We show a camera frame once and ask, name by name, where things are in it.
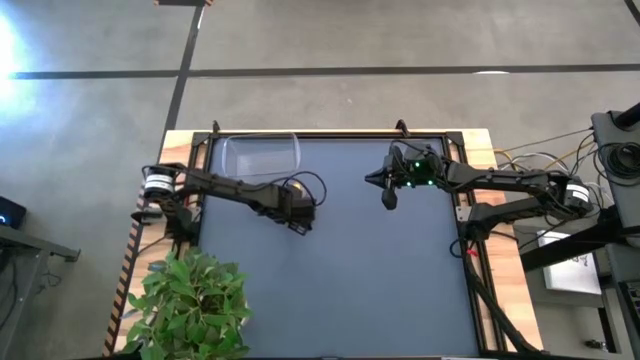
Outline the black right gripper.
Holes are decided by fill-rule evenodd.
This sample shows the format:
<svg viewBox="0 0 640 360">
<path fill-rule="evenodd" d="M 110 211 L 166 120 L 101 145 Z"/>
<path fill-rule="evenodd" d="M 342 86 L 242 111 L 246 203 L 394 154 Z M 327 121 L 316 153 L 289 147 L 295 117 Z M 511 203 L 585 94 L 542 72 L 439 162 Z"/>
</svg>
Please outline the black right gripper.
<svg viewBox="0 0 640 360">
<path fill-rule="evenodd" d="M 365 176 L 368 184 L 382 191 L 387 210 L 397 207 L 396 190 L 402 187 L 434 186 L 443 183 L 441 157 L 427 143 L 393 142 L 383 167 Z"/>
</svg>

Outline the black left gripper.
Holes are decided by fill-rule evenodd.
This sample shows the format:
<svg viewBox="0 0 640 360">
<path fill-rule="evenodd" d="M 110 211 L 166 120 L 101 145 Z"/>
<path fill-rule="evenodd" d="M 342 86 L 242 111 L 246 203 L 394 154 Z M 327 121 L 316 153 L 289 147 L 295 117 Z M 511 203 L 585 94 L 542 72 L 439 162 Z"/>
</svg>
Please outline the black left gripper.
<svg viewBox="0 0 640 360">
<path fill-rule="evenodd" d="M 259 210 L 261 216 L 285 225 L 299 235 L 312 230 L 316 204 L 302 185 L 269 184 L 265 192 L 266 202 Z"/>
</svg>

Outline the clear plastic basket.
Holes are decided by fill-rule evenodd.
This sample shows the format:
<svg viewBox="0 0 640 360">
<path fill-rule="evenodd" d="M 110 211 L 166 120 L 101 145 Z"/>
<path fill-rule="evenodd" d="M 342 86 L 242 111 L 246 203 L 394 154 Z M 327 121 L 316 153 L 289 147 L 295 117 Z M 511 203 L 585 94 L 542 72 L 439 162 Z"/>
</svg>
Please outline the clear plastic basket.
<svg viewBox="0 0 640 360">
<path fill-rule="evenodd" d="M 222 173 L 244 182 L 266 182 L 292 175 L 300 163 L 300 143 L 291 132 L 235 135 L 222 145 Z"/>
</svg>

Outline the green potted plant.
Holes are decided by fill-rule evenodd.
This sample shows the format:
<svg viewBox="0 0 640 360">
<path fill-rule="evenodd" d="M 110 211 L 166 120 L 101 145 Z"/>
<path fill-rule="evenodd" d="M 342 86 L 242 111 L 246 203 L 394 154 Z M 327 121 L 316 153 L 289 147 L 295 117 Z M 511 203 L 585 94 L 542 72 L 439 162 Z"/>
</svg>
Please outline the green potted plant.
<svg viewBox="0 0 640 360">
<path fill-rule="evenodd" d="M 129 303 L 141 318 L 126 336 L 123 354 L 140 360 L 238 360 L 250 346 L 243 328 L 252 316 L 247 275 L 234 262 L 192 247 L 170 252 L 142 280 Z"/>
</svg>

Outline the striped hazard edge strip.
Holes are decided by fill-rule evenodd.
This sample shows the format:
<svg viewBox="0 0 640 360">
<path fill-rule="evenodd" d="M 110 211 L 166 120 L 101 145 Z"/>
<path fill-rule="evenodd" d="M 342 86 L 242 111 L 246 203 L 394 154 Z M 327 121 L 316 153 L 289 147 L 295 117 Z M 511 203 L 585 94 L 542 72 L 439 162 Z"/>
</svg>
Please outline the striped hazard edge strip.
<svg viewBox="0 0 640 360">
<path fill-rule="evenodd" d="M 110 312 L 107 333 L 101 351 L 103 357 L 110 356 L 116 351 L 119 330 L 124 316 L 124 309 L 127 304 L 128 290 L 135 267 L 135 253 L 140 245 L 143 228 L 144 226 L 137 221 L 133 221 L 131 224 L 116 286 L 115 297 Z"/>
</svg>

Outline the white paper sheet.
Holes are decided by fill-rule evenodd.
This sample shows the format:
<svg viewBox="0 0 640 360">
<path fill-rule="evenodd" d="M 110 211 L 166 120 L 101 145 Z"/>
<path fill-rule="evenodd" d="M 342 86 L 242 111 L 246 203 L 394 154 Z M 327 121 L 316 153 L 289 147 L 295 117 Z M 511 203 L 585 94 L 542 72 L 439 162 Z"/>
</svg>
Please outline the white paper sheet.
<svg viewBox="0 0 640 360">
<path fill-rule="evenodd" d="M 596 262 L 592 253 L 544 267 L 543 278 L 548 290 L 601 295 Z"/>
</svg>

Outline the grey side desk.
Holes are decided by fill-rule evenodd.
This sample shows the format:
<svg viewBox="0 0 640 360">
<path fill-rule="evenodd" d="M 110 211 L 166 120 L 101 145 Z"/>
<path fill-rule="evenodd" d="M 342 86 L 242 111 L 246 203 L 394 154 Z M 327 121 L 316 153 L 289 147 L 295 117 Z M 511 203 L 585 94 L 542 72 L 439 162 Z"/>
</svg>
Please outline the grey side desk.
<svg viewBox="0 0 640 360">
<path fill-rule="evenodd" d="M 81 253 L 25 233 L 26 214 L 24 206 L 0 196 L 0 360 L 8 358 L 49 258 L 76 262 Z"/>
</svg>

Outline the black table frame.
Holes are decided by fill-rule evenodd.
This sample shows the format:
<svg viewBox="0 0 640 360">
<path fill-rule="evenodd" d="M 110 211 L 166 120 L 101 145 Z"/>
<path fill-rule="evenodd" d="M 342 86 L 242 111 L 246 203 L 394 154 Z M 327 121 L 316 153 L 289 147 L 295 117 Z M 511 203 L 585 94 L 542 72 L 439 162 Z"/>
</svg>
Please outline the black table frame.
<svg viewBox="0 0 640 360">
<path fill-rule="evenodd" d="M 305 235 L 246 205 L 206 200 L 201 249 L 247 275 L 250 357 L 479 355 L 452 197 L 401 189 L 390 211 L 364 180 L 390 142 L 383 134 L 301 138 L 301 178 L 321 200 Z"/>
</svg>

